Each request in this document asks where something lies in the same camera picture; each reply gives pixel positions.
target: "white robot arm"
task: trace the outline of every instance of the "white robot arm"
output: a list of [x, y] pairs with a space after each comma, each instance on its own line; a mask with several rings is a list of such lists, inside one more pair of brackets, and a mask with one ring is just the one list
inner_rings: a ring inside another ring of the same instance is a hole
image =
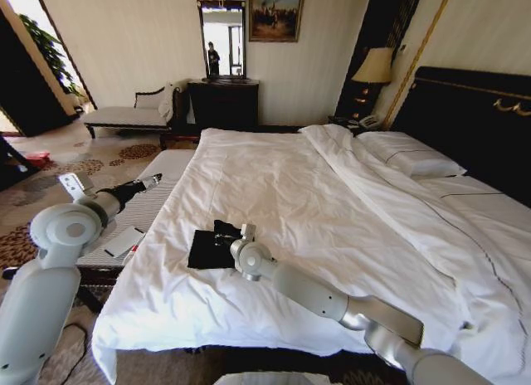
[[0, 306], [0, 384], [37, 383], [76, 296], [81, 252], [128, 200], [156, 186], [161, 177], [98, 192], [84, 173], [59, 177], [74, 202], [49, 207], [33, 218], [30, 234], [39, 252], [15, 274]]
[[273, 288], [306, 309], [365, 331], [365, 342], [386, 363], [403, 369], [413, 384], [490, 383], [460, 360], [439, 350], [421, 348], [420, 320], [376, 298], [345, 294], [330, 283], [287, 263], [278, 262], [266, 246], [254, 242], [254, 225], [243, 225], [242, 239], [231, 241], [236, 269], [248, 280], [262, 276]]

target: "framed painting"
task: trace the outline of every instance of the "framed painting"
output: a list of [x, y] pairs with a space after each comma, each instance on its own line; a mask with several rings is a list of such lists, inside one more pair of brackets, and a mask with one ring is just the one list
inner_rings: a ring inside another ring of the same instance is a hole
[[249, 0], [249, 41], [297, 42], [304, 0]]

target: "patterned carpet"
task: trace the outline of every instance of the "patterned carpet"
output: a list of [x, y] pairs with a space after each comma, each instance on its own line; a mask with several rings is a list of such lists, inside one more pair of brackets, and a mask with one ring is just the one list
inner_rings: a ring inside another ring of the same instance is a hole
[[[39, 173], [0, 192], [2, 268], [19, 266], [34, 257], [37, 249], [29, 239], [28, 227], [39, 211], [71, 201], [57, 175], [85, 171], [97, 189], [108, 188], [134, 179], [160, 151], [156, 134], [117, 134], [112, 129], [97, 129], [96, 133], [97, 139], [91, 139], [78, 120], [34, 138], [6, 138], [21, 153], [49, 151], [51, 161]], [[174, 147], [194, 149], [188, 142]]]
[[[83, 124], [71, 125], [35, 138], [8, 138], [21, 152], [48, 150], [51, 163], [39, 173], [0, 192], [0, 262], [2, 267], [19, 266], [34, 257], [36, 248], [28, 237], [28, 223], [40, 210], [69, 195], [57, 182], [57, 175], [86, 171], [97, 188], [120, 184], [139, 175], [159, 151], [158, 136], [96, 130], [92, 140]], [[169, 148], [194, 149], [189, 142]], [[7, 282], [0, 280], [0, 303]], [[87, 329], [95, 316], [85, 307], [72, 310], [68, 323]], [[76, 327], [65, 329], [54, 355], [41, 372], [40, 385], [61, 384], [83, 356], [85, 337]], [[337, 353], [319, 358], [308, 353], [267, 348], [209, 347], [191, 354], [182, 349], [158, 353], [121, 351], [118, 357], [118, 384], [194, 384], [209, 385], [225, 373], [244, 371], [299, 371], [328, 375], [332, 382], [345, 385], [406, 384], [405, 375], [388, 367], [374, 355]], [[95, 365], [88, 342], [88, 353], [72, 372], [67, 384], [107, 383]]]

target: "potted plant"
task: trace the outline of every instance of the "potted plant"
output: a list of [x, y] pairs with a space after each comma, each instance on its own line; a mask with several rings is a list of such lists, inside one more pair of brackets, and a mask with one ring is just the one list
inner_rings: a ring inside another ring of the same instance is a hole
[[76, 89], [76, 84], [72, 81], [72, 75], [65, 68], [65, 63], [61, 59], [64, 57], [55, 47], [55, 44], [61, 45], [61, 41], [57, 40], [54, 36], [48, 32], [42, 30], [35, 20], [32, 20], [25, 14], [18, 15], [22, 20], [22, 23], [26, 27], [27, 31], [36, 43], [39, 51], [44, 56], [44, 59], [48, 63], [51, 72], [59, 81], [59, 85], [66, 95], [72, 101], [72, 105], [77, 107], [80, 105], [80, 97], [83, 95]]

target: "table lamp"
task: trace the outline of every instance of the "table lamp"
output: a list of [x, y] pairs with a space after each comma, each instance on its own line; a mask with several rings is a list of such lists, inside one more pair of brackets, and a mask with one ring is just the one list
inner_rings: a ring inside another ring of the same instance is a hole
[[352, 80], [369, 84], [391, 82], [391, 47], [373, 47]]

